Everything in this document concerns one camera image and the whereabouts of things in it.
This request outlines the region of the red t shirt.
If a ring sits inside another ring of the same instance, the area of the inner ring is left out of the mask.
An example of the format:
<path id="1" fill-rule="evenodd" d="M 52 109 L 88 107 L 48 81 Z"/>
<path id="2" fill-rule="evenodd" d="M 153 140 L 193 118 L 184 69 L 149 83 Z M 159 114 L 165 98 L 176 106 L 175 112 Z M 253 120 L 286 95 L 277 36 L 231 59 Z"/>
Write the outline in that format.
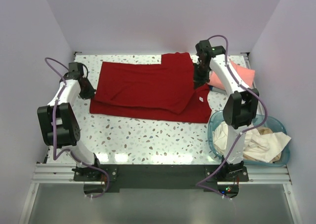
<path id="1" fill-rule="evenodd" d="M 103 62 L 89 112 L 137 119 L 207 123 L 208 85 L 194 89 L 189 53 L 168 53 L 160 64 Z"/>

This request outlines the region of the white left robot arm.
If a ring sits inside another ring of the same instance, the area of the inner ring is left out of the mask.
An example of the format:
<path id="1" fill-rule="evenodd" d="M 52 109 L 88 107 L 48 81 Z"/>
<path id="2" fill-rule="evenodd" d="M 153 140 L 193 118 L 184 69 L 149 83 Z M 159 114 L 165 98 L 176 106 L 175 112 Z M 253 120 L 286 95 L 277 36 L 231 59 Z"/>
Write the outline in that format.
<path id="1" fill-rule="evenodd" d="M 47 146 L 52 146 L 54 161 L 65 153 L 76 162 L 73 169 L 75 174 L 96 181 L 102 177 L 102 168 L 95 153 L 81 141 L 80 127 L 72 109 L 77 97 L 86 100 L 95 96 L 96 90 L 88 79 L 88 68 L 82 63 L 72 62 L 65 75 L 61 75 L 49 63 L 50 60 L 56 61 L 45 58 L 47 65 L 61 80 L 54 98 L 37 109 L 43 141 Z"/>

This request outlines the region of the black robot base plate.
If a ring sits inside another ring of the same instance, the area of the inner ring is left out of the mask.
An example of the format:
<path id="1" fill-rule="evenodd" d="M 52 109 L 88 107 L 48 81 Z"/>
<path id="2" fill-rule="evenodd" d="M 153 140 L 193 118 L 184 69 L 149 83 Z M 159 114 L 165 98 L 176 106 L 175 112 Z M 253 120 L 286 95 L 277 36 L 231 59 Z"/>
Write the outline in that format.
<path id="1" fill-rule="evenodd" d="M 214 176 L 217 165 L 100 165 L 73 169 L 74 181 L 83 182 L 86 195 L 103 191 L 118 193 L 122 189 L 197 189 L 201 181 L 204 191 L 218 191 L 235 197 L 239 184 L 249 180 L 246 167 L 236 172 L 222 168 Z"/>

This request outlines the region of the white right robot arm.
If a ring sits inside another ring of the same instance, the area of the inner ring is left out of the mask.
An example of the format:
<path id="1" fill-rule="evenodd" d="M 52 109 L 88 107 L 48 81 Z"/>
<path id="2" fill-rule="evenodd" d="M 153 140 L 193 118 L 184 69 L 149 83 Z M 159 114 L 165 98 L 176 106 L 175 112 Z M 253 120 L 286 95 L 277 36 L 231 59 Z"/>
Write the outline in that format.
<path id="1" fill-rule="evenodd" d="M 223 46 L 211 46 L 209 40 L 202 40 L 196 44 L 196 51 L 198 59 L 194 64 L 194 89 L 209 83 L 210 73 L 214 72 L 229 96 L 222 112 L 228 126 L 226 150 L 222 163 L 208 178 L 220 174 L 222 179 L 231 181 L 243 169 L 244 138 L 256 117 L 259 92 L 251 89 L 239 76 Z"/>

